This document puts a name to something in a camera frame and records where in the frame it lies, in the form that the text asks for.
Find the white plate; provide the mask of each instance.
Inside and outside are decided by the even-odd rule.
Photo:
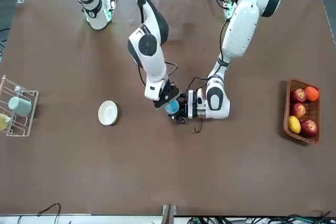
[[[103,125],[111,125],[118,117],[117,105],[112,101],[104,101],[98,110],[98,119]]]

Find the mint green cup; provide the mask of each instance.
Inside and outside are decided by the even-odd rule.
[[[8,102],[8,107],[13,110],[15,114],[27,116],[31,111],[32,103],[19,97],[12,97]]]

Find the fruit basket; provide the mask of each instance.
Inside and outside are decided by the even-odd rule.
[[[291,102],[291,93],[296,90],[296,89],[305,89],[308,86],[312,86],[314,88],[316,88],[317,90],[319,90],[317,87],[310,85],[308,83],[305,83],[303,81],[299,81],[297,79],[291,78],[288,81],[288,85],[287,85],[287,95],[286,95],[286,106],[285,106],[285,118],[284,118],[284,127],[283,129],[285,130],[285,132],[296,138],[299,140],[302,140],[306,143],[309,144],[317,144],[320,141],[320,98],[318,98],[316,101],[314,102],[310,102],[310,101],[306,101],[303,103],[304,107],[306,108],[306,113],[305,115],[299,119],[300,122],[306,120],[306,119],[311,119],[315,122],[315,124],[318,127],[318,131],[317,134],[315,136],[312,137],[305,137],[302,136],[300,134],[295,134],[293,132],[291,132],[289,130],[288,127],[288,120],[289,120],[289,116],[290,116],[290,108],[291,106],[294,104],[293,102]]]

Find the tabletop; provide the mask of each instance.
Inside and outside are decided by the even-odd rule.
[[[216,62],[223,10],[213,0],[152,1],[170,27],[163,52],[184,91]],[[175,204],[178,215],[335,215],[336,49],[322,1],[281,0],[259,19],[225,77],[229,117],[205,120],[198,134],[144,97],[127,50],[139,24],[134,0],[118,0],[102,31],[77,0],[18,5],[0,73],[40,97],[29,137],[0,135],[0,213],[59,202],[62,214],[158,215]],[[291,77],[320,89],[316,146],[283,130]],[[105,100],[119,109],[113,126],[98,121]]]

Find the red apple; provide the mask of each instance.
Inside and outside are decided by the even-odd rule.
[[[305,102],[307,99],[307,94],[303,89],[297,89],[292,94],[293,102]]]
[[[306,108],[302,103],[296,103],[292,107],[292,115],[301,118],[306,113]]]
[[[301,133],[305,136],[315,136],[317,130],[317,125],[312,120],[307,119],[301,123]]]

